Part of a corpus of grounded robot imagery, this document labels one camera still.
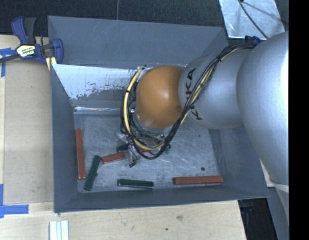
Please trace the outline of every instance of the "yellow cable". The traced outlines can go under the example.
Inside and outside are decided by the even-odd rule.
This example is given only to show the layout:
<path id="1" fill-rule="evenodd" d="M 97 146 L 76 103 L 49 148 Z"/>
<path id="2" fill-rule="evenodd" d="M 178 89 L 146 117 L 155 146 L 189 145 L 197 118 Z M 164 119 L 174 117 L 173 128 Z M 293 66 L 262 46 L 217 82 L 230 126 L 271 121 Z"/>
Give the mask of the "yellow cable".
<path id="1" fill-rule="evenodd" d="M 131 130 L 130 130 L 130 125 L 129 125 L 129 120 L 128 120 L 128 114 L 127 114 L 127 110 L 128 110 L 128 108 L 127 108 L 127 106 L 128 106 L 128 98 L 129 98 L 129 93 L 130 93 L 130 91 L 131 91 L 133 85 L 135 84 L 135 82 L 136 82 L 137 79 L 138 79 L 138 76 L 140 75 L 140 72 L 141 72 L 141 70 L 137 71 L 137 72 L 134 74 L 133 78 L 131 79 L 131 81 L 130 81 L 130 83 L 129 83 L 129 85 L 128 85 L 128 88 L 126 89 L 126 93 L 125 93 L 124 99 L 123 99 L 123 121 L 124 121 L 124 125 L 125 125 L 125 127 L 126 127 L 128 133 L 130 133 L 130 134 L 131 134 Z M 133 140 L 134 140 L 135 144 L 136 144 L 138 147 L 140 147 L 140 148 L 142 148 L 142 149 L 144 149 L 144 150 L 148 150 L 148 151 L 156 150 L 156 149 L 162 147 L 162 146 L 165 144 L 165 142 L 163 141 L 163 142 L 161 142 L 160 144 L 158 144 L 158 145 L 156 145 L 156 146 L 148 147 L 148 146 L 143 145 L 142 143 L 140 143 L 136 138 L 133 138 Z"/>

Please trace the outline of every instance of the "blue tape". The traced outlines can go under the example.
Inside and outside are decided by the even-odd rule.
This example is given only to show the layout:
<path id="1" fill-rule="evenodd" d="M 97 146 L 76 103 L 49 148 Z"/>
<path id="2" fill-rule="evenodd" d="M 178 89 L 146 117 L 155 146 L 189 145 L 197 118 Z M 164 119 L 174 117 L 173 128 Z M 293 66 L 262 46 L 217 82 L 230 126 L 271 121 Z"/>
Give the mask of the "blue tape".
<path id="1" fill-rule="evenodd" d="M 15 55 L 17 52 L 11 48 L 0 49 L 0 55 L 4 58 L 6 56 Z M 6 63 L 3 62 L 1 65 L 1 77 L 6 75 Z"/>
<path id="2" fill-rule="evenodd" d="M 0 219 L 8 214 L 28 214 L 29 204 L 3 205 L 4 185 L 0 184 Z"/>

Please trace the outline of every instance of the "wooden table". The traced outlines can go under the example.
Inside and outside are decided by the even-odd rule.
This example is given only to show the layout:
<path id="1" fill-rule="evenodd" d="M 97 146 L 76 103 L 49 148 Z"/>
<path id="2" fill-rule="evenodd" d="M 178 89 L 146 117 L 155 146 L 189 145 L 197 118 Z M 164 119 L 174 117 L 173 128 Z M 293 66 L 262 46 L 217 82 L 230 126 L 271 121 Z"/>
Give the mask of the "wooden table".
<path id="1" fill-rule="evenodd" d="M 18 39 L 12 35 L 0 35 L 0 49 L 2 48 L 15 48 L 19 44 Z M 13 71 L 14 69 L 26 70 L 32 67 L 42 67 L 37 65 L 34 61 L 15 61 L 6 64 L 6 71 Z M 43 179 L 38 176 L 38 170 L 33 170 L 34 164 L 40 164 L 40 154 L 36 152 L 29 152 L 26 159 L 23 154 L 19 156 L 19 161 L 5 157 L 4 154 L 8 153 L 13 145 L 16 147 L 26 147 L 25 143 L 20 143 L 18 134 L 16 132 L 5 133 L 5 109 L 9 110 L 10 106 L 7 103 L 5 106 L 5 77 L 1 77 L 0 65 L 0 184 L 11 182 L 18 182 L 20 178 L 24 179 L 24 185 L 18 183 L 13 186 L 14 189 L 9 190 L 9 193 L 15 193 L 16 198 L 28 198 L 29 192 L 25 188 L 30 188 L 31 184 L 36 185 L 37 182 Z M 20 107 L 21 110 L 31 109 L 32 113 L 36 113 L 42 108 L 41 106 Z M 14 118 L 14 124 L 24 120 L 27 113 L 17 114 Z M 32 127 L 36 129 L 36 122 L 31 122 Z M 4 136 L 16 136 L 10 143 L 4 142 Z M 37 131 L 37 136 L 44 135 L 45 132 Z M 38 144 L 38 150 L 45 147 Z M 19 168 L 28 165 L 28 175 L 25 175 L 26 169 L 17 169 L 16 173 L 7 173 L 11 168 L 5 168 L 4 165 L 9 167 Z M 38 197 L 38 200 L 49 200 L 52 196 L 51 186 L 49 179 L 47 184 L 41 184 L 43 189 L 34 189 L 33 195 Z M 68 220 L 69 225 L 69 239 L 70 240 L 87 240 L 87 239 L 133 239 L 133 240 L 245 240 L 246 235 L 244 226 L 239 210 L 237 201 L 223 201 L 213 203 L 177 205 L 177 206 L 163 206 L 163 207 L 148 207 L 148 208 L 129 208 L 129 209 L 114 209 L 114 210 L 98 210 L 98 211 L 85 211 L 85 212 L 69 212 L 56 214 L 53 212 L 52 201 L 36 201 L 33 198 L 33 203 L 29 205 L 29 214 L 22 215 L 5 215 L 0 219 L 0 240 L 41 240 L 49 239 L 49 222 Z"/>

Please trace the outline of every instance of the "scratched surface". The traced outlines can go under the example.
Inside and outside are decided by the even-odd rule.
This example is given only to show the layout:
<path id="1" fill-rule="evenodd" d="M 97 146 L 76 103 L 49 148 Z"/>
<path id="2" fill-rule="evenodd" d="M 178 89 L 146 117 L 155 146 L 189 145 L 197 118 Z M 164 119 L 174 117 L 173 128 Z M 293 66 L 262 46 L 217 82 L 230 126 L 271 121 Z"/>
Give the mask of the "scratched surface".
<path id="1" fill-rule="evenodd" d="M 116 153 L 120 139 L 120 108 L 124 90 L 135 70 L 92 66 L 53 66 L 74 107 L 75 128 L 82 129 L 85 170 L 95 155 Z M 219 175 L 209 130 L 188 120 L 178 129 L 169 153 L 158 159 L 141 158 L 130 168 L 128 160 L 100 165 L 93 192 L 122 191 L 119 178 L 153 181 L 155 188 L 180 188 L 172 178 Z M 78 191 L 84 192 L 84 180 Z"/>
<path id="2" fill-rule="evenodd" d="M 75 114 L 75 127 L 82 128 L 87 173 L 94 155 L 106 156 L 116 153 L 119 142 L 119 114 Z M 171 142 L 169 153 L 155 160 L 141 158 L 132 168 L 127 160 L 100 164 L 92 192 L 131 190 L 118 187 L 119 178 L 153 181 L 155 188 L 180 188 L 172 178 L 182 176 L 219 175 L 209 130 L 185 121 Z M 85 192 L 85 181 L 78 181 L 78 191 Z"/>

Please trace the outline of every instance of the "table surface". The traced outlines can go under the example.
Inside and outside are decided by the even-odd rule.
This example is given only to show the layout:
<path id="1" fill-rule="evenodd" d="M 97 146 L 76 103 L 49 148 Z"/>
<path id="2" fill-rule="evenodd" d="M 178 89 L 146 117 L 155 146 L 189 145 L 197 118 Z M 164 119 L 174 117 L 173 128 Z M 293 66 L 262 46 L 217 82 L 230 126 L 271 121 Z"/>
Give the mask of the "table surface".
<path id="1" fill-rule="evenodd" d="M 7 47 L 14 49 L 18 46 L 18 44 L 19 41 L 15 36 L 0 35 L 0 49 Z M 8 62 L 6 64 L 6 71 L 13 71 L 14 69 L 26 71 L 32 67 L 38 67 L 34 61 L 21 61 L 16 59 L 14 62 Z M 7 164 L 9 164 L 9 167 L 18 166 L 17 159 L 14 160 L 9 158 L 9 163 L 6 163 L 6 157 L 4 158 L 4 154 L 11 150 L 10 147 L 12 145 L 9 144 L 9 148 L 7 148 L 6 142 L 4 141 L 5 136 L 10 136 L 9 132 L 5 133 L 5 110 L 10 108 L 8 104 L 5 104 L 5 102 L 7 102 L 5 100 L 5 91 L 7 92 L 7 90 L 5 90 L 5 84 L 6 78 L 1 77 L 0 65 L 0 184 L 9 182 L 9 180 L 13 181 L 16 177 L 22 177 L 23 174 L 26 173 L 25 170 L 22 169 L 18 170 L 18 173 L 14 175 L 6 172 L 4 173 L 4 171 L 10 170 L 10 168 L 4 168 L 4 165 L 7 166 Z M 40 106 L 32 106 L 31 109 L 33 111 L 37 111 L 39 107 Z M 14 115 L 14 117 L 17 117 L 14 120 L 22 121 L 22 117 L 25 116 L 24 114 L 25 113 L 23 112 Z M 12 132 L 11 134 L 12 136 L 18 135 L 16 132 Z M 35 155 L 36 152 L 29 152 L 27 161 L 30 163 L 40 163 L 40 156 L 38 158 L 35 157 Z M 29 175 L 33 178 L 34 182 L 40 182 L 40 177 L 38 177 L 38 174 L 35 173 L 38 172 L 31 171 Z M 47 184 L 45 190 L 40 190 L 36 194 L 39 196 L 41 195 L 40 198 L 42 199 L 42 195 L 46 195 L 46 193 L 48 193 L 46 200 L 49 200 L 50 187 L 51 186 Z M 16 186 L 14 192 L 11 191 L 9 193 L 15 193 L 16 197 L 20 195 L 22 196 L 23 186 L 18 185 Z M 70 240 L 138 240 L 145 238 L 156 240 L 247 239 L 237 201 L 56 214 L 53 212 L 52 201 L 38 202 L 34 199 L 29 205 L 29 214 L 5 215 L 4 218 L 0 219 L 0 240 L 48 239 L 49 222 L 62 220 L 68 220 Z"/>

